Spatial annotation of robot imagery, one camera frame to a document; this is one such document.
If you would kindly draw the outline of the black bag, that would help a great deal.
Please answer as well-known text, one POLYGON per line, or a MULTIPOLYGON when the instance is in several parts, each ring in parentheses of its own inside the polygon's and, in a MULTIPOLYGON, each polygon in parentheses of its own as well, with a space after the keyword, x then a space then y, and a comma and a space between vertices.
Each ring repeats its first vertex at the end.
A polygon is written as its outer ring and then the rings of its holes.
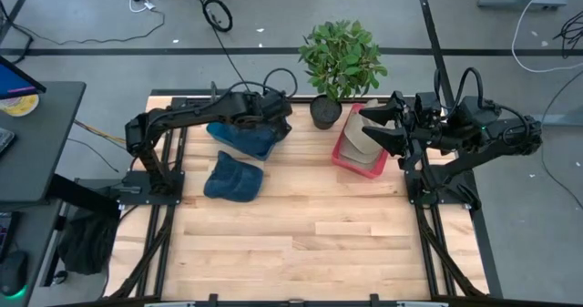
POLYGON ((78 209, 66 222, 57 245, 65 270, 82 275, 101 273, 111 257, 119 218, 119 214, 110 217, 78 209))

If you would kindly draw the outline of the dark grey keyboard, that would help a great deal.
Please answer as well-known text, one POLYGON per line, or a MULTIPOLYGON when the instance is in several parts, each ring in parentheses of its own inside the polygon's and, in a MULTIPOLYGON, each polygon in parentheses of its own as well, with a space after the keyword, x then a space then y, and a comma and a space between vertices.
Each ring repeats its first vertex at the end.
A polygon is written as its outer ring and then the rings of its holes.
POLYGON ((14 132, 0 128, 0 157, 15 143, 16 135, 14 132))

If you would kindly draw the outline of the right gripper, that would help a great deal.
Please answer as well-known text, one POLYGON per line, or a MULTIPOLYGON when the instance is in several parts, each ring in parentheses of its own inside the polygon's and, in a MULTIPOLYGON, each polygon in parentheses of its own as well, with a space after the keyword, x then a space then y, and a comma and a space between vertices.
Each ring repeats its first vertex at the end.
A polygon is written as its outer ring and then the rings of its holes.
POLYGON ((456 139, 449 125, 439 117, 419 117, 414 111, 414 97, 395 94, 386 104, 361 108, 359 114, 364 118, 385 126, 388 121, 396 120, 397 128, 363 127, 362 132, 386 150, 392 157, 406 157, 411 152, 412 140, 419 141, 422 147, 442 150, 448 154, 456 149, 456 139))

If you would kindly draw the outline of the computer monitor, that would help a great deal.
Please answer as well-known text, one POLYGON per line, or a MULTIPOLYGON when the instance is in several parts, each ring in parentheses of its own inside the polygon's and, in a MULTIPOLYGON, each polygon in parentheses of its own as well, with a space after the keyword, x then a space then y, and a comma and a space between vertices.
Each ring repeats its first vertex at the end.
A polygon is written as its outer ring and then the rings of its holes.
POLYGON ((45 92, 43 85, 0 56, 0 100, 45 92))

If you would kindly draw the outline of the black metal table frame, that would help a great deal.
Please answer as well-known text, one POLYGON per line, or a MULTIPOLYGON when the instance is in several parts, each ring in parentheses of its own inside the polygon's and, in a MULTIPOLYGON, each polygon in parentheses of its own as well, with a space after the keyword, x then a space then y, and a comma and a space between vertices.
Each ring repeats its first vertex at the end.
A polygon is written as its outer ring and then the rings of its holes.
POLYGON ((257 198, 203 193, 225 147, 203 126, 175 131, 158 154, 185 176, 179 205, 143 206, 118 230, 107 293, 129 276, 166 214, 169 239, 139 286, 192 307, 388 307, 460 294, 418 229, 404 174, 388 159, 368 179, 332 162, 342 125, 319 130, 296 96, 290 135, 260 163, 257 198))

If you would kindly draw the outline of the yellow and white disc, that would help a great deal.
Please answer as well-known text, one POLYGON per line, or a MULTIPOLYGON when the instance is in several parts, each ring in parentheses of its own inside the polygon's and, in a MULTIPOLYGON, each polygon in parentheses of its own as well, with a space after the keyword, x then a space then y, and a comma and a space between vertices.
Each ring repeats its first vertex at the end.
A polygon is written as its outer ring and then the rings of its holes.
POLYGON ((0 100, 0 111, 11 117, 23 117, 36 109, 40 101, 39 95, 13 97, 0 100))

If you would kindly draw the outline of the black side desk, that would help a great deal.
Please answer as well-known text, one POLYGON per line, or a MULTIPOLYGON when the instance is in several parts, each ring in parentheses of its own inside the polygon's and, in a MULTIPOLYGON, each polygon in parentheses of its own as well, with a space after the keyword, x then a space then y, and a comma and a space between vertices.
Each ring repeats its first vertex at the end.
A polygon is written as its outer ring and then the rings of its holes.
POLYGON ((87 84, 45 82, 46 92, 30 114, 14 118, 0 112, 0 128, 15 133, 15 143, 0 156, 0 211, 20 214, 11 248, 27 255, 26 287, 15 297, 0 294, 0 307, 26 307, 36 286, 46 249, 62 205, 47 197, 87 84))

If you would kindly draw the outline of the green potted plant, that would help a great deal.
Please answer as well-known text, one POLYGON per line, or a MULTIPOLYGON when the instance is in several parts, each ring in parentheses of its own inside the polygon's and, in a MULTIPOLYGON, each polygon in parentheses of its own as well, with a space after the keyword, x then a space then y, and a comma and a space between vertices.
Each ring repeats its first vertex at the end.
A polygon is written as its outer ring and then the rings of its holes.
POLYGON ((315 26, 299 47, 308 82, 317 96, 310 103, 315 127, 329 129, 343 112, 342 102, 365 96, 380 86, 388 70, 380 61, 380 47, 360 21, 340 20, 315 26))

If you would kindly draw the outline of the black computer mouse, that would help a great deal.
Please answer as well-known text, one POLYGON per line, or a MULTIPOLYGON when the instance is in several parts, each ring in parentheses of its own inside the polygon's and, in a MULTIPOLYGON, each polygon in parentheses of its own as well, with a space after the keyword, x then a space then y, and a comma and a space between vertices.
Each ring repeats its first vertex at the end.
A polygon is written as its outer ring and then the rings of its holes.
POLYGON ((4 297, 14 297, 25 288, 27 262, 24 251, 13 251, 0 263, 0 294, 4 297))

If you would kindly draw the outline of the red plastic bin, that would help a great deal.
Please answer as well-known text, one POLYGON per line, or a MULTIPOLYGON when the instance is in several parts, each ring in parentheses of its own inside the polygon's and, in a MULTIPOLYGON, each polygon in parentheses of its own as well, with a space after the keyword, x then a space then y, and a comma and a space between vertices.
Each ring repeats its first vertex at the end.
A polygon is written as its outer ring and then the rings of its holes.
MULTIPOLYGON (((349 116, 351 115, 351 112, 353 110, 359 109, 359 105, 364 105, 364 104, 361 104, 361 103, 354 104, 350 110, 349 116)), ((374 164, 361 164, 361 163, 350 161, 349 159, 345 159, 345 158, 340 156, 341 143, 345 140, 348 140, 348 138, 344 135, 344 129, 345 129, 345 126, 347 124, 347 120, 344 123, 341 134, 340 134, 339 138, 337 139, 336 144, 334 146, 334 149, 332 151, 332 163, 337 165, 337 166, 348 169, 350 171, 353 171, 357 174, 360 174, 368 179, 375 179, 375 178, 379 177, 384 171, 384 165, 385 165, 387 157, 388 157, 388 152, 385 151, 383 148, 381 149, 381 155, 375 161, 374 164)))

